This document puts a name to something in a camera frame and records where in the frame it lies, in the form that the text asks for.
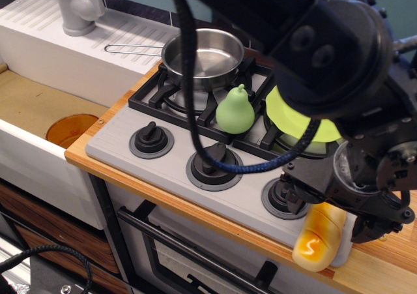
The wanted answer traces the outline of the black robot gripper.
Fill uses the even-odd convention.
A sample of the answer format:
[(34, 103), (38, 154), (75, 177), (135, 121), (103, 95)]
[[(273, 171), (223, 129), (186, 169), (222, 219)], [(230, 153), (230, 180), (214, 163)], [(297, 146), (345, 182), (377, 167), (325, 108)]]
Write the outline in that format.
[(283, 155), (284, 200), (291, 214), (306, 214), (308, 204), (327, 202), (356, 216), (351, 242), (367, 243), (391, 232), (398, 233), (415, 219), (410, 193), (415, 189), (415, 142), (400, 143), (377, 162), (369, 183), (361, 186), (351, 164), (354, 156), (345, 142), (320, 160), (297, 160), (292, 151)]

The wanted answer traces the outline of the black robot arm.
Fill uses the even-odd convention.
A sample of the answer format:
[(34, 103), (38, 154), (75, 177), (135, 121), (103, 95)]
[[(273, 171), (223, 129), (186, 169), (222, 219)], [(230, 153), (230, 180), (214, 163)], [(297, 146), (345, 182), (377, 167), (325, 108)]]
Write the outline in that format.
[[(194, 118), (192, 85), (197, 49), (186, 0), (173, 0), (180, 23), (186, 114), (204, 163), (228, 173), (284, 167), (285, 184), (308, 203), (327, 202), (356, 215), (351, 240), (367, 243), (414, 220), (416, 188), (416, 66), (395, 41), (375, 0), (201, 0), (244, 31), (274, 63), (278, 89), (310, 118), (300, 141), (268, 162), (237, 166), (204, 150)], [(323, 119), (344, 137), (331, 159), (289, 162), (309, 145)]]

